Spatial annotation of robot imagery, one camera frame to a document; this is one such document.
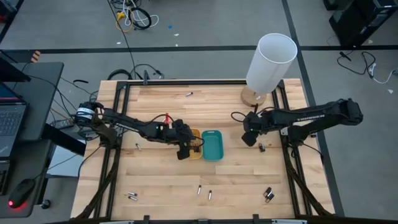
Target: wooden table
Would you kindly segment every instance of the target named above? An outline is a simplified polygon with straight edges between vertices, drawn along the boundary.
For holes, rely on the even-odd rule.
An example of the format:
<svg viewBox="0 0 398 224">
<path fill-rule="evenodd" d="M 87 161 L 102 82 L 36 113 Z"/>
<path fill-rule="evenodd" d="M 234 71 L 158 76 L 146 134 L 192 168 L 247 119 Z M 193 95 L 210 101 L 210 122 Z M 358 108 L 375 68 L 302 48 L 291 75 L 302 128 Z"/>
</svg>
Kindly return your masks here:
<svg viewBox="0 0 398 224">
<path fill-rule="evenodd" d="M 115 88 L 116 81 L 101 82 L 98 101 L 105 107 L 112 108 Z M 252 109 L 241 102 L 242 88 L 242 85 L 131 87 L 128 116 L 149 121 L 168 112 L 174 119 L 183 119 L 184 123 L 201 132 L 220 130 L 224 158 L 219 162 L 203 159 L 179 161 L 177 146 L 148 142 L 136 133 L 126 133 L 112 220 L 142 220 L 144 215 L 150 215 L 151 220 L 250 219 L 255 213 L 260 218 L 294 217 L 279 132 L 258 137 L 257 142 L 262 142 L 267 148 L 265 153 L 260 153 L 257 146 L 245 145 L 241 140 L 243 125 L 230 117 L 233 111 L 246 114 Z M 299 79 L 286 79 L 285 89 L 290 109 L 307 107 Z M 185 96 L 191 91 L 193 95 Z M 119 102 L 119 105 L 123 104 L 123 94 Z M 261 108 L 268 106 L 273 106 L 271 95 Z M 136 149 L 136 143 L 142 151 Z M 314 138 L 308 138 L 305 143 L 317 147 Z M 97 147 L 98 141 L 90 142 L 85 157 Z M 97 191 L 103 154 L 102 150 L 96 152 L 81 169 L 71 217 L 78 215 Z M 319 154 L 302 146 L 300 155 L 308 188 L 333 213 Z M 202 189 L 197 195 L 199 185 Z M 265 203 L 263 193 L 268 187 L 272 187 L 275 197 L 270 203 Z M 297 186 L 296 189 L 303 213 L 302 194 Z M 213 192 L 210 201 L 209 190 Z M 129 191 L 138 193 L 138 201 L 126 197 Z M 107 192 L 105 196 L 101 215 L 104 215 Z"/>
</svg>

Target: white lamp shade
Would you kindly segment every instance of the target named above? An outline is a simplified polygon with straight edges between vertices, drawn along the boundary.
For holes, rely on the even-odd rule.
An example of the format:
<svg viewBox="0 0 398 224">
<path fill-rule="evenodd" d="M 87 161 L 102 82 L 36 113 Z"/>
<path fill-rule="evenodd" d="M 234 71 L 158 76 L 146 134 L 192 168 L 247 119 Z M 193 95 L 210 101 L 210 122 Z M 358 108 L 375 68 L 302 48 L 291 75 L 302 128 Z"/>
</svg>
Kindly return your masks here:
<svg viewBox="0 0 398 224">
<path fill-rule="evenodd" d="M 256 93 L 270 93 L 297 56 L 295 42 L 283 34 L 261 37 L 251 61 L 246 83 Z"/>
</svg>

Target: teal plastic bowl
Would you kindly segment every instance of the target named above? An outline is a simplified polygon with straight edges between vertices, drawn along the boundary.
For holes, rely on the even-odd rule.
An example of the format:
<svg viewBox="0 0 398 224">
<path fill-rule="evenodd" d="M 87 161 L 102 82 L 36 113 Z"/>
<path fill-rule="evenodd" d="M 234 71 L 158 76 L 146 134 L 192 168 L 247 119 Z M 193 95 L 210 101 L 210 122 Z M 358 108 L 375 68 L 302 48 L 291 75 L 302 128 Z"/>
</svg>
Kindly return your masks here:
<svg viewBox="0 0 398 224">
<path fill-rule="evenodd" d="M 223 137 L 217 130 L 204 131 L 201 138 L 203 145 L 203 158 L 207 161 L 219 161 L 224 157 Z"/>
</svg>

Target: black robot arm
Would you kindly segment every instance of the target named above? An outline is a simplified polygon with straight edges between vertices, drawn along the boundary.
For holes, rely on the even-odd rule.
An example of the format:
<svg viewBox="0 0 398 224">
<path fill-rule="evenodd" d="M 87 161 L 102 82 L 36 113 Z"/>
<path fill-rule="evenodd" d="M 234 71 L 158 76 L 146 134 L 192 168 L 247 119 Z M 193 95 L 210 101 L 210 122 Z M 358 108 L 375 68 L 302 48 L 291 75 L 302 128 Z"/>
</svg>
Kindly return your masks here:
<svg viewBox="0 0 398 224">
<path fill-rule="evenodd" d="M 294 125 L 296 122 L 309 120 L 312 122 L 303 126 Z M 253 146 L 259 134 L 287 128 L 290 143 L 300 144 L 310 134 L 338 124 L 357 125 L 362 120 L 363 114 L 359 105 L 352 99 L 338 100 L 298 110 L 275 109 L 260 113 L 251 111 L 243 120 L 245 133 L 242 140 L 248 146 Z"/>
<path fill-rule="evenodd" d="M 101 142 L 106 141 L 111 146 L 117 141 L 118 136 L 116 130 L 112 128 L 114 125 L 135 131 L 148 141 L 178 145 L 180 150 L 177 152 L 177 157 L 180 160 L 189 157 L 190 142 L 195 139 L 189 125 L 184 124 L 181 119 L 173 120 L 171 127 L 165 122 L 143 122 L 117 113 L 112 109 L 104 108 L 100 103 L 80 104 L 75 120 L 77 125 L 91 127 L 99 134 Z"/>
</svg>

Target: computer tower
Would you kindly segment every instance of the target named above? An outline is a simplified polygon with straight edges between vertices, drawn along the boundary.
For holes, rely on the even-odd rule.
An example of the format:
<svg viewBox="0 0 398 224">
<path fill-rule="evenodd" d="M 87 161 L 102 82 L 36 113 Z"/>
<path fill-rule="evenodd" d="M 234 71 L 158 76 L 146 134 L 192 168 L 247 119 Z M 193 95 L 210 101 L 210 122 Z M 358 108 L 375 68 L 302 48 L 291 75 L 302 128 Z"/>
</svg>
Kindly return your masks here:
<svg viewBox="0 0 398 224">
<path fill-rule="evenodd" d="M 360 46 L 398 9 L 398 0 L 354 0 L 329 20 L 341 46 Z"/>
<path fill-rule="evenodd" d="M 347 0 L 323 0 L 326 9 L 329 11 L 336 10 L 347 2 Z"/>
</svg>

